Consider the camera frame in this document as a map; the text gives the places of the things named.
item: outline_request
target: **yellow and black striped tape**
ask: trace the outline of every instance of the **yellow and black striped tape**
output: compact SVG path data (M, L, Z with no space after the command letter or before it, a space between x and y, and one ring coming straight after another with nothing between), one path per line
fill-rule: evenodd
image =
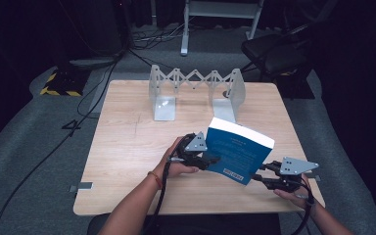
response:
M70 85L70 87L61 86L60 81L57 80L57 71L55 70L48 78L40 94L41 95L82 96L83 94L82 89L84 87L84 84L80 85L79 87L73 87L73 86L74 84Z

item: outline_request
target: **metal bracket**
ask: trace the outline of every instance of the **metal bracket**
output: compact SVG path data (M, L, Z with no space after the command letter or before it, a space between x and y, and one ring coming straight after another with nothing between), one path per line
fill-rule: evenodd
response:
M207 150L206 139L204 138L204 134L200 131L197 136L185 147L185 151L192 152L192 151L201 151L204 152Z
M75 186L75 185L70 186L69 192L77 193L78 190L86 190L86 189L92 189L92 188L93 188L93 182L80 182L78 183L78 186Z
M318 168L319 164L307 161L292 159L289 157L283 158L283 163L280 166L280 174L282 175L298 175L311 169Z
M191 77L199 78L200 81L193 83L190 80ZM197 70L184 75L180 69L174 69L166 75L158 66L152 65L149 77L149 98L153 105L154 120L175 120L176 98L161 95L165 84L170 84L174 93L178 93L179 87L183 84L191 86L192 89L205 84L209 88L209 100L214 116L234 123L238 109L246 98L246 86L239 69L233 70L226 77L222 77L216 70L202 76ZM213 98L217 86L225 88L224 99Z

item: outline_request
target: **person's left hand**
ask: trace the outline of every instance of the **person's left hand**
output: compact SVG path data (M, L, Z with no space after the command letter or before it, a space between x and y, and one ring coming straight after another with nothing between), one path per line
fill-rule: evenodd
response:
M307 177L304 173L302 174L302 183L307 185L307 187L310 189L309 181L308 181L308 179L307 179ZM275 193L277 196L279 196L283 199L290 200L293 204L295 204L296 206L298 206L302 209L304 209L306 207L305 197L307 198L307 189L305 189L302 186L297 191L295 191L294 193L288 193L288 192L285 192L285 191L280 190L280 189L273 190L273 193Z
M176 138L176 140L173 142L172 146L170 146L166 152L164 152L164 156L162 157L161 161L158 163L158 165L154 169L154 173L158 175L160 178L162 178L162 174L164 172L164 167L166 164L167 157L172 153L172 151L176 148L179 141L182 139L182 137ZM178 176L181 173L195 173L198 172L199 169L195 166L186 166L185 164L181 163L172 163L169 167L169 174L167 177L175 177Z

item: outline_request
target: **black cable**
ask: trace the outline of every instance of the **black cable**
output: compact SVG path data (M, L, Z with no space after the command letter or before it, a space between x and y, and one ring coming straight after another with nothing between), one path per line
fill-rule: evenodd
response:
M181 138L179 141L178 141L178 144L176 145L176 147L173 149L172 153L170 153L170 155L168 156L169 157L169 160L166 162L166 164L164 165L164 171L163 171L163 187L161 189L161 194L160 194L160 198L158 200L158 203L157 203L157 207L155 208L155 212L154 214L152 215L152 218L151 220L149 221L149 224L145 227L145 229L143 230L142 234L146 234L149 229L151 228L152 224L155 223L155 221L157 220L157 217L158 217L158 214L160 213L160 209L161 209L161 205L162 205L162 202L164 200L164 196L165 196L165 190L166 190L166 182L167 182L167 176L169 175L169 168L170 168L170 165L171 165L171 161L170 161L170 158L173 157L175 155L175 152L176 150L178 149L178 146L180 143L182 143L182 141L184 140L185 137Z
M140 59L143 59L143 60L146 60L146 61L153 62L153 63L155 63L156 65L165 66L165 67L167 67L167 68L169 68L169 69L171 69L171 70L175 69L175 67L168 66L168 65L166 65L166 64L164 64L164 63L157 62L157 61L154 61L154 60L149 59L149 58L146 58L146 57L140 57Z
M176 37L182 36L182 34L179 34L183 30L183 24L175 29L167 29L167 31L171 31L171 33L165 33L165 30L161 32L160 35L155 35L158 31L156 30L154 33L152 33L150 36L142 37L142 38L133 38L134 41L143 41L147 40L145 46L134 46L134 50L145 50L145 49L152 49L163 42L168 42Z
M147 38L151 38L151 37L154 37L155 34L158 32L158 30L153 30L153 33L151 33L149 36L146 34L146 31L138 31L138 32L132 32L132 34L136 34L137 37L133 37L133 41L140 41L140 40L144 40L144 39L147 39Z
M306 207L305 207L305 216L304 216L301 224L299 225L299 227L296 229L296 231L294 233L292 233L292 235L297 235L302 231L302 229L304 229L304 227L307 224L307 221L308 221L309 216L310 216L310 210L311 210L312 206L314 205L314 197L313 197L312 191L306 185L306 182L305 182L305 184L303 184L303 183L300 183L300 182L287 180L286 183L295 184L295 185L299 185L301 187L304 187L307 190L307 193L308 193L308 197L307 197L307 200L306 200Z
M116 59L117 59L117 57L113 57L111 61L94 63L94 64L90 64L90 65L78 65L78 64L75 64L74 61L72 61L70 63L80 71L94 71L94 70L97 70L97 69L102 69L102 68L111 66L112 64L115 63Z
M304 217L299 213L299 212L296 212L298 214L298 216L301 218L301 220L304 220ZM305 224L305 228L306 228L306 232L308 235L311 235L312 233L310 232L310 229L309 229L309 226L307 226L307 223Z
M77 105L77 113L83 117L85 117L84 114L81 113L80 111L80 105L81 103L84 101L85 98L87 98L88 95L90 95L94 90L96 90L97 87L99 87L100 84L102 84L102 82L105 80L105 76L106 76L106 72L109 70L109 68L107 68L105 70L105 72L103 72L103 78L99 81L99 83L97 83L81 100L80 102L78 103Z
M66 142L66 140L70 137L71 134L73 134L77 128L88 118L88 116L93 112L93 110L96 108L96 106L99 104L99 102L102 100L102 97L103 97L103 93L106 91L106 88L108 86L108 83L109 83L109 79L112 75L112 71L113 69L115 68L115 66L118 64L118 60L116 60L115 64L112 66L110 72L109 72L109 76L108 76L108 82L106 82L106 85L103 89L103 92L102 92L102 95L99 97L99 99L97 100L96 104L94 104L93 108L91 108L91 110L77 123L77 125L75 125L71 131L62 139L62 141L60 141L60 143L43 159L41 160L41 162L39 162L24 178L23 180L17 185L17 187L14 189L14 191L12 191L11 195L9 196L9 198L7 199L7 201L5 202L4 206L2 207L1 211L0 211L0 220L2 218L2 215L5 211L5 208L9 205L9 203L11 202L12 198L14 197L14 195L18 192L18 190L21 188L21 186L24 185L24 183L29 179L29 177L45 162L47 161L48 158L50 158L63 144L64 142Z
M145 60L145 58L143 58L143 57L137 55L137 54L134 53L132 50L128 49L127 51L130 52L133 56L139 58L141 61L143 61L143 62L144 62L146 65L148 65L149 67L152 66L149 62L147 62L147 61Z

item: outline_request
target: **white metal frame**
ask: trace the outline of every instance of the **white metal frame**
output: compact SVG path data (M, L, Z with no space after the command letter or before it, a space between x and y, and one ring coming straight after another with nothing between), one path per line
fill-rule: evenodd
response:
M190 78L194 75L200 81L191 82ZM149 97L153 106L154 120L175 120L176 98L161 95L165 83L172 84L174 93L178 93L179 87L183 83L188 84L193 89L202 84L207 85L209 87L209 100L212 104L214 116L231 122L236 122L238 109L246 98L246 87L239 69L233 70L226 77L222 77L216 70L213 70L207 76L202 76L197 70L184 75L179 69L174 69L168 75L165 75L158 66L153 65L149 78ZM225 88L226 98L213 98L213 93L217 86Z
M185 0L181 56L188 55L188 24L190 16L254 19L251 31L246 32L247 39L250 40L255 36L263 4L264 0L258 0L258 3L198 2Z

